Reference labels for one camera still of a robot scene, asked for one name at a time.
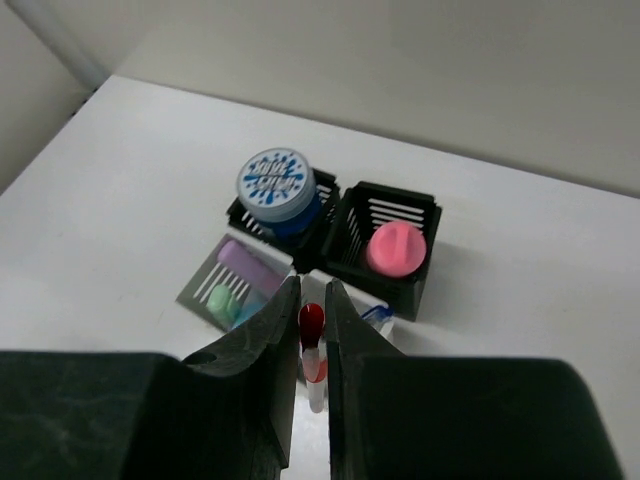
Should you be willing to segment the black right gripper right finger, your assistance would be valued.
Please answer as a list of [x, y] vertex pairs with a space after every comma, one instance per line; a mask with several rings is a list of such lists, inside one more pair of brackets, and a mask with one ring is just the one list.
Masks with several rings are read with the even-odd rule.
[[558, 359], [409, 356], [325, 291], [335, 479], [619, 479], [589, 388]]

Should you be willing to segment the green highlighter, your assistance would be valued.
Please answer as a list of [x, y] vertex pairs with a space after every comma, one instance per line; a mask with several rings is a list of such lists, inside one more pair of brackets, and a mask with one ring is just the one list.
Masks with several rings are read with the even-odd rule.
[[230, 288], [219, 284], [213, 288], [206, 303], [208, 312], [217, 322], [231, 329], [239, 317], [241, 307]]

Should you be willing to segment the purple highlighter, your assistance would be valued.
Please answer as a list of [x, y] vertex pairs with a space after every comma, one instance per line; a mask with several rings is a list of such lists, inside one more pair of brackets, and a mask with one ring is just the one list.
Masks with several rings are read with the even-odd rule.
[[264, 297], [273, 296], [283, 281], [281, 275], [236, 240], [227, 241], [217, 259]]

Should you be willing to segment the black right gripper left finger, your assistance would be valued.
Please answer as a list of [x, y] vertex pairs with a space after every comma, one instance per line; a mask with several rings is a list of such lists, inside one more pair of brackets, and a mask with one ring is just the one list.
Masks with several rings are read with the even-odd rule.
[[301, 282], [184, 359], [5, 351], [5, 479], [276, 479], [290, 461]]

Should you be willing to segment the pink capped bottle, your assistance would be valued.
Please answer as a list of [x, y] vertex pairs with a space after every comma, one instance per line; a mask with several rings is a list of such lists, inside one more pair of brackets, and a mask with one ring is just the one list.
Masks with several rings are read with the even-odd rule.
[[367, 266], [389, 278], [402, 278], [416, 272], [427, 257], [428, 243], [415, 226], [392, 221], [379, 226], [365, 250]]

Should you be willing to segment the blue highlighter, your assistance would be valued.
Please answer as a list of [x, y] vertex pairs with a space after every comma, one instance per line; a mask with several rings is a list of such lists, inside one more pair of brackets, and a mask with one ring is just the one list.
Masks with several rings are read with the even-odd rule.
[[236, 318], [232, 328], [238, 328], [240, 325], [249, 320], [253, 315], [255, 315], [264, 307], [265, 303], [266, 300], [264, 297], [249, 295], [240, 308], [239, 315]]

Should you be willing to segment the blue pen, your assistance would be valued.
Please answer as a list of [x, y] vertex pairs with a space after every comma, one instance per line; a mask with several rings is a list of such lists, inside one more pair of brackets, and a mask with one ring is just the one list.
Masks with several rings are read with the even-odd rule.
[[388, 306], [376, 305], [361, 314], [361, 318], [373, 326], [380, 329], [382, 325], [389, 322], [393, 316], [393, 310]]

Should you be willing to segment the red pen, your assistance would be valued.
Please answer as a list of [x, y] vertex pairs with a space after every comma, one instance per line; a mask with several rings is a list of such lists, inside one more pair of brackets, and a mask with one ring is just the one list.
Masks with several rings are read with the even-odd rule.
[[300, 358], [309, 407], [313, 413], [320, 413], [325, 405], [328, 376], [328, 359], [324, 341], [324, 310], [316, 303], [307, 303], [299, 312], [298, 323]]

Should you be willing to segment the blue glue jar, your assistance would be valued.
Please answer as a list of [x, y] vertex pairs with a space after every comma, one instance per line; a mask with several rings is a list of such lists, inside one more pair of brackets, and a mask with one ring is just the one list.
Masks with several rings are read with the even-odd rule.
[[263, 224], [281, 223], [316, 209], [316, 181], [307, 159], [291, 148], [271, 148], [241, 168], [240, 202]]

